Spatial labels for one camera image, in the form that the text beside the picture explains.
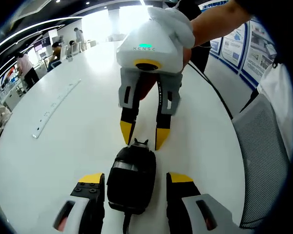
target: poster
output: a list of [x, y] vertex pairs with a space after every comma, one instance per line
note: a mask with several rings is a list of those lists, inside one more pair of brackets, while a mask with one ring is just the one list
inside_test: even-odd
[[216, 38], [210, 41], [211, 50], [219, 54], [222, 38]]
[[239, 66], [242, 59], [245, 28], [245, 24], [242, 24], [223, 38], [221, 54], [225, 60], [231, 62], [236, 67]]
[[274, 43], [265, 28], [251, 20], [250, 40], [243, 70], [259, 82], [276, 55]]
[[205, 3], [200, 4], [199, 7], [200, 7], [201, 11], [203, 12], [203, 11], [207, 10], [208, 8], [226, 4], [228, 1], [229, 0], [223, 0], [223, 1], [220, 1], [220, 0], [211, 0], [211, 1], [207, 1]]

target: white shirt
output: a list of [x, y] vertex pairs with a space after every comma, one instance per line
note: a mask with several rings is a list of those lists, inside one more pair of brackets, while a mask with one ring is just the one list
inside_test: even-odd
[[270, 101], [289, 159], [293, 156], [293, 89], [284, 64], [270, 65], [261, 78], [257, 90]]
[[27, 54], [24, 54], [22, 58], [18, 58], [17, 66], [21, 67], [24, 76], [33, 68]]
[[80, 29], [78, 31], [76, 31], [76, 42], [84, 43], [84, 35], [80, 31]]

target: green led light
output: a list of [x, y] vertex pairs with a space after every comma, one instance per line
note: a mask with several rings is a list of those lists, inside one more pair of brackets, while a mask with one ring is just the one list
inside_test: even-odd
[[146, 47], [146, 48], [151, 48], [152, 45], [151, 44], [140, 44], [140, 47]]

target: white round table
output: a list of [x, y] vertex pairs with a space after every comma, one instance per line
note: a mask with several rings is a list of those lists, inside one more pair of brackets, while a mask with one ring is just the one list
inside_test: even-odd
[[[125, 147], [121, 133], [118, 43], [107, 42], [76, 55], [43, 77], [18, 103], [0, 139], [0, 206], [14, 229], [31, 229], [40, 212], [69, 195], [87, 174], [105, 173]], [[157, 174], [149, 207], [134, 216], [130, 232], [168, 234], [166, 173], [187, 174], [232, 212], [239, 225], [245, 195], [244, 167], [231, 120], [212, 87], [191, 67], [183, 71], [181, 102], [168, 139], [156, 151]], [[50, 103], [70, 82], [82, 81], [56, 109], [41, 135], [32, 134]], [[154, 149], [156, 85], [140, 102], [134, 137]], [[124, 214], [105, 199], [103, 234], [119, 234]]]

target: chair backrest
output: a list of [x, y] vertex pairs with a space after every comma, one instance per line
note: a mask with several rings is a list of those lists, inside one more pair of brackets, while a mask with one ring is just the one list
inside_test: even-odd
[[263, 94], [232, 120], [243, 157], [245, 203], [240, 228], [256, 228], [285, 182], [289, 159], [275, 113]]
[[66, 50], [67, 50], [67, 45], [63, 46], [61, 48], [61, 54], [60, 54], [60, 60], [63, 61], [66, 59]]
[[81, 42], [77, 42], [72, 46], [72, 55], [79, 54], [81, 52]]

